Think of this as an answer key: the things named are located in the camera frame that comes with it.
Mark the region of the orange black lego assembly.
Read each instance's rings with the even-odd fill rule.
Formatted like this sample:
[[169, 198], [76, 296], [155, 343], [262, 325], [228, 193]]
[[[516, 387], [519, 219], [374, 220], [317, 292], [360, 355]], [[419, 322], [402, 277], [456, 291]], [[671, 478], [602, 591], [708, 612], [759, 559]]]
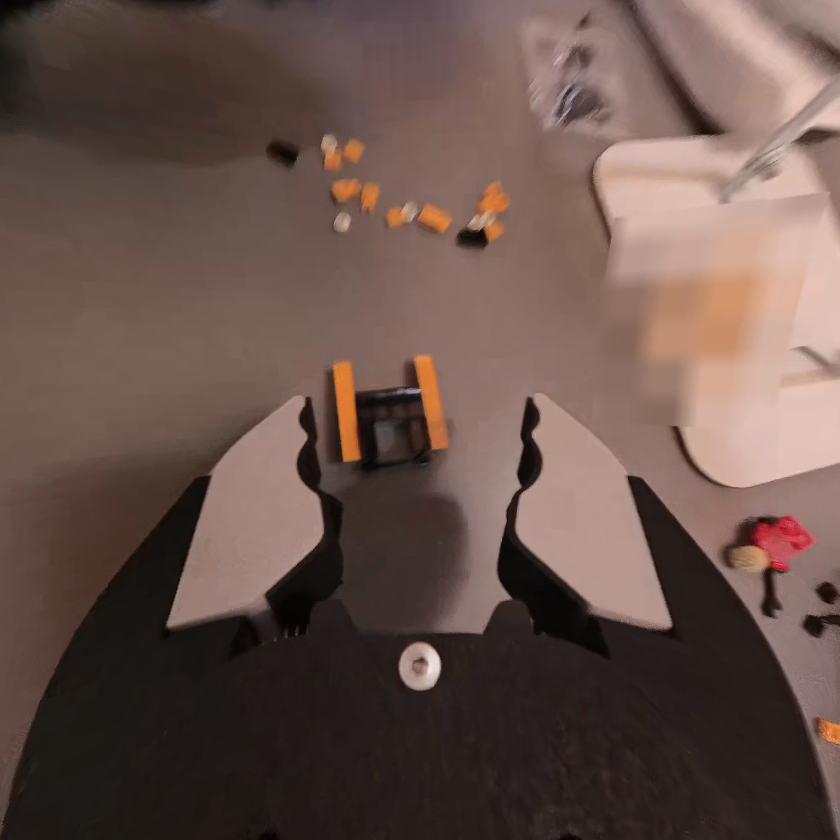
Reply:
[[330, 379], [341, 463], [366, 471], [423, 466], [449, 447], [448, 422], [432, 355], [407, 366], [407, 383], [360, 391], [347, 360], [332, 364]]

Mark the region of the scattered small orange lego pieces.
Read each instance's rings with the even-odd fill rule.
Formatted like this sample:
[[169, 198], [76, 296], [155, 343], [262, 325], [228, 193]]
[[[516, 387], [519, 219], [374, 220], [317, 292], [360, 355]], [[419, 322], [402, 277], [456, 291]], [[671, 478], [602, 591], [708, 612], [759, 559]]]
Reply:
[[[337, 208], [332, 229], [338, 235], [347, 234], [354, 219], [353, 212], [373, 215], [382, 194], [381, 187], [371, 181], [356, 177], [338, 177], [346, 166], [361, 162], [366, 151], [365, 144], [357, 138], [340, 140], [336, 135], [326, 133], [318, 145], [322, 169], [334, 175], [329, 194]], [[484, 249], [498, 241], [505, 233], [502, 218], [508, 213], [511, 198], [501, 182], [491, 182], [481, 192], [473, 216], [456, 234], [458, 247]], [[385, 210], [384, 226], [387, 229], [405, 228], [412, 225], [443, 236], [452, 228], [454, 218], [442, 207], [425, 203], [419, 205], [408, 201]]]

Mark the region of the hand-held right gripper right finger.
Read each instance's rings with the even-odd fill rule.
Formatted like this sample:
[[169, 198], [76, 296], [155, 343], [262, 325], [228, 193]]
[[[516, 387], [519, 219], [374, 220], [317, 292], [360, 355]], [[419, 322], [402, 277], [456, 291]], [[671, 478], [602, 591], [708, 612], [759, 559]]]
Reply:
[[622, 463], [542, 393], [526, 401], [520, 440], [497, 573], [532, 632], [605, 658], [605, 622], [670, 635], [674, 621]]

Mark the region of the red lego piece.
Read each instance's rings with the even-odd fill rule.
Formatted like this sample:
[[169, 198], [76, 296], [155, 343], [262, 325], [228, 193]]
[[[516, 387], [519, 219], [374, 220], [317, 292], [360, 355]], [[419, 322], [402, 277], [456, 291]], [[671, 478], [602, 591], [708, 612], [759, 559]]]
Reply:
[[793, 517], [762, 518], [752, 530], [750, 544], [769, 558], [772, 571], [786, 573], [791, 562], [816, 545], [813, 536]]

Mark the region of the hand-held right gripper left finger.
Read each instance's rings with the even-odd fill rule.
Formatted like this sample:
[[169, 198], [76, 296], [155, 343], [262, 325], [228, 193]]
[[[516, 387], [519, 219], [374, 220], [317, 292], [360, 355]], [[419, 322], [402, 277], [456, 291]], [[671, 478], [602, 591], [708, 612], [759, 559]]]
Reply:
[[343, 579], [341, 502], [321, 488], [312, 400], [296, 395], [212, 469], [168, 631], [244, 618], [293, 637]]

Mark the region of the white metal book stand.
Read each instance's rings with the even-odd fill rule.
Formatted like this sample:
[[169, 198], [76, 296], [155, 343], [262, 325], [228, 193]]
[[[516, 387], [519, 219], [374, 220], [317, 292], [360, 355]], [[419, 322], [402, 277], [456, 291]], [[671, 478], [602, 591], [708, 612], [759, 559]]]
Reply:
[[601, 407], [674, 427], [725, 487], [838, 465], [838, 214], [794, 148], [837, 100], [836, 77], [751, 154], [627, 141], [594, 166]]

